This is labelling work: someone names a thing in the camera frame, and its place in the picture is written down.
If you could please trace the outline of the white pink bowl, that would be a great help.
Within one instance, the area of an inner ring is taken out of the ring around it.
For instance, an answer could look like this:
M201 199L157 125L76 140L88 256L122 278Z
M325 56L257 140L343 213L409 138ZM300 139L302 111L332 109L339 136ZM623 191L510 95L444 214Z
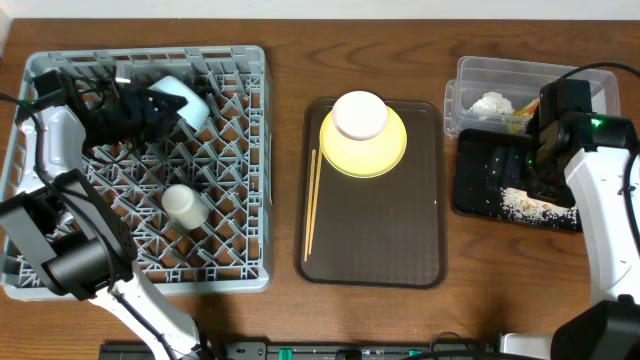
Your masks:
M342 95L332 108L334 127L345 137L366 141L380 135L389 121L383 100L367 91Z

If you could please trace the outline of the yellow round plate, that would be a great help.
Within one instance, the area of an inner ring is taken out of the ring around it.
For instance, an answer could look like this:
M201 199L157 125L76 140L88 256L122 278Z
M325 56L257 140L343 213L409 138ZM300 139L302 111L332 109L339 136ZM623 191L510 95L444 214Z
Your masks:
M383 131L369 140L353 140L341 134L332 112L320 128L320 148L327 162L341 173L356 178L372 178L393 169L405 154L408 136L400 116L388 107Z

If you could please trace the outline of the green orange snack wrapper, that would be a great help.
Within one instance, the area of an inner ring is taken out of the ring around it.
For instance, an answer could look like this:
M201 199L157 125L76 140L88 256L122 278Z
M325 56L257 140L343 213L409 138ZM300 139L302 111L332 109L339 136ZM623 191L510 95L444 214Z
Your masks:
M539 106L540 99L534 99L523 108L515 111L506 121L507 133L510 135L522 135L525 133L529 120L533 117Z

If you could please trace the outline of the white plastic cup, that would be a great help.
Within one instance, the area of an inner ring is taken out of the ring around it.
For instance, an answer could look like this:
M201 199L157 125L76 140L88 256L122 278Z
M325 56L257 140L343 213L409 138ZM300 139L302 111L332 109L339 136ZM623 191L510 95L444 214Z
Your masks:
M183 184L168 187L163 192L161 202L170 219L187 230L200 227L209 216L209 208L201 195Z

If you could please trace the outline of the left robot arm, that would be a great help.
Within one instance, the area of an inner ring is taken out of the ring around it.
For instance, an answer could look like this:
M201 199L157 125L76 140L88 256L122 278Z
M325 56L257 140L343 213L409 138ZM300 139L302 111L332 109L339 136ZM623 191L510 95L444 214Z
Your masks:
M1 96L16 105L26 140L20 183L1 204L4 232L50 292L110 312L155 358L213 358L195 320L142 272L128 224L83 172L97 146L127 142L137 152L179 120L202 129L206 103L174 76L144 87L50 70L33 86L33 101Z

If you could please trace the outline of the wooden chopstick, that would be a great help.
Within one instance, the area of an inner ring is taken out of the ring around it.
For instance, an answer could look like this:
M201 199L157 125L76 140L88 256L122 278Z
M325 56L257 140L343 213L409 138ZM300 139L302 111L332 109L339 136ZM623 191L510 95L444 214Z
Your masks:
M313 241L314 241L314 229L316 222L316 213L317 213L317 203L318 203L318 193L320 187L320 177L321 177L321 169L322 169L322 161L323 161L323 153L320 152L318 157L317 169L316 169L316 177L314 182L314 192L313 192L313 203L311 210L311 222L310 222L310 232L309 232L309 249L307 251L307 256L311 256Z
M316 149L312 149L311 152L311 164L310 164L310 177L307 196L307 211L306 211L306 226L305 226L305 243L304 243L304 262L307 261L309 255L309 239L311 229L311 213L312 213L312 201L315 183L315 167L316 167Z

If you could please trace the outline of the light blue bowl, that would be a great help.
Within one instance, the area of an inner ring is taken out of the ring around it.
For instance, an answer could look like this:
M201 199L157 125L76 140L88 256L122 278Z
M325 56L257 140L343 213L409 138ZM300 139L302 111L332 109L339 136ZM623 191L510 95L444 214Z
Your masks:
M150 86L153 91L182 96L187 104L178 114L196 132L203 130L209 117L209 107L191 88L173 76L165 76Z

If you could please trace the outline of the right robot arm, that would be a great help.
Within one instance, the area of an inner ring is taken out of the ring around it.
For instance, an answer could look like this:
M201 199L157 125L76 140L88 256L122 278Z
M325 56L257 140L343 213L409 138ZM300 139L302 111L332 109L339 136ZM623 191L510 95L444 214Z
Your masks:
M530 196L576 208L591 306L550 336L506 333L502 359L639 356L639 138L628 118L597 114L586 80L544 86L524 164Z

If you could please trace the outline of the white tissue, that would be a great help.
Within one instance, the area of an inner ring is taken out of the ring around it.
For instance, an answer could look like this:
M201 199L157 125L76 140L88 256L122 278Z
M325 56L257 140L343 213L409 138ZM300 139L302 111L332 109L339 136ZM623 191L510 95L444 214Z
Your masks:
M469 111L478 114L480 120L501 120L504 116L513 115L515 109L512 102L501 93L487 92L470 107Z

